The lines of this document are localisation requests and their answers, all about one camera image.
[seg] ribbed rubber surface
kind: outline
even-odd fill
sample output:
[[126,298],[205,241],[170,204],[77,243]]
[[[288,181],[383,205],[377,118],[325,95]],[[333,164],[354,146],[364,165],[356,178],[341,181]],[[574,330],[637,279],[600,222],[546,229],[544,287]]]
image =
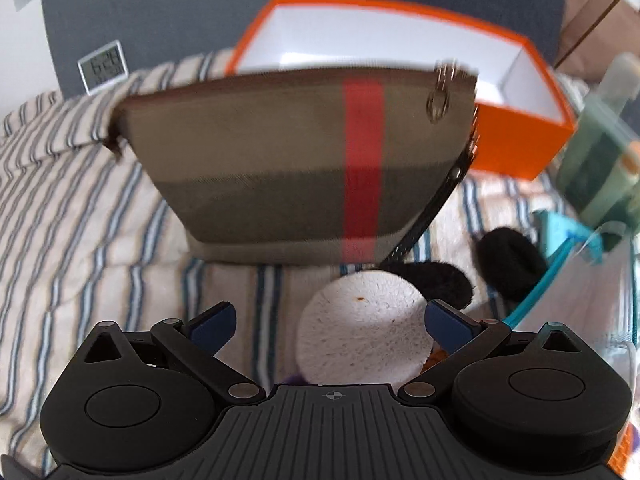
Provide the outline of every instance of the ribbed rubber surface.
[[[67,466],[51,480],[87,477]],[[257,406],[229,409],[198,450],[120,480],[500,480],[514,473],[461,446],[432,408],[399,404],[386,386],[280,386]],[[562,477],[617,479],[602,466]]]

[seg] striped bedsheet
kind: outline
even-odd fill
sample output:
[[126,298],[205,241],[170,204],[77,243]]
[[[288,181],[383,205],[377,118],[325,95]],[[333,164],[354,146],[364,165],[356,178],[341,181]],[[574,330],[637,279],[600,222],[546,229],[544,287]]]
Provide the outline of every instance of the striped bedsheet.
[[[132,151],[116,162],[102,147],[123,96],[219,76],[226,59],[228,52],[208,54],[135,72],[95,96],[42,94],[0,123],[0,454],[39,474],[53,467],[40,407],[96,322],[148,330],[231,301],[238,330],[218,356],[268,389],[297,372],[301,309],[329,281],[362,268],[192,258],[184,229]],[[468,313],[504,317],[505,305],[474,269],[472,241],[501,225],[535,239],[529,213],[563,207],[544,173],[534,182],[471,173],[409,259],[457,265],[475,286]]]

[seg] brown pouch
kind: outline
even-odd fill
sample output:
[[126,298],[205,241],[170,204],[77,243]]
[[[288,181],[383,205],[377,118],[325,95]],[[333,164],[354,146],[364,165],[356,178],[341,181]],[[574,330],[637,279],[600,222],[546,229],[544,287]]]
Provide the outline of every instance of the brown pouch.
[[465,175],[476,77],[322,68],[130,96],[125,137],[205,260],[399,260]]

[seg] black plush ear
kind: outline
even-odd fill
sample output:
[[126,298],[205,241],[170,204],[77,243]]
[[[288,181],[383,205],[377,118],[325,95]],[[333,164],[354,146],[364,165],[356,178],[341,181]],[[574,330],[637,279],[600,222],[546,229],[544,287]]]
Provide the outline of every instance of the black plush ear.
[[471,303],[474,290],[471,282],[459,268],[442,262],[381,264],[386,270],[407,280],[420,291],[427,301],[442,300],[461,310]]
[[476,244],[476,257],[482,278],[506,300],[524,300],[546,272],[538,249],[508,227],[488,232]]

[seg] clear plastic container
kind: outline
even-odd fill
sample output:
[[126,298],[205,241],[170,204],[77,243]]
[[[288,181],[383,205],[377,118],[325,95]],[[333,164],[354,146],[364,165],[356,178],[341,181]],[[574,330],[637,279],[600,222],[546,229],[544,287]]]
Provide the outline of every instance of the clear plastic container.
[[556,187],[580,221],[640,230],[640,59],[621,54],[585,98],[577,130],[556,175]]

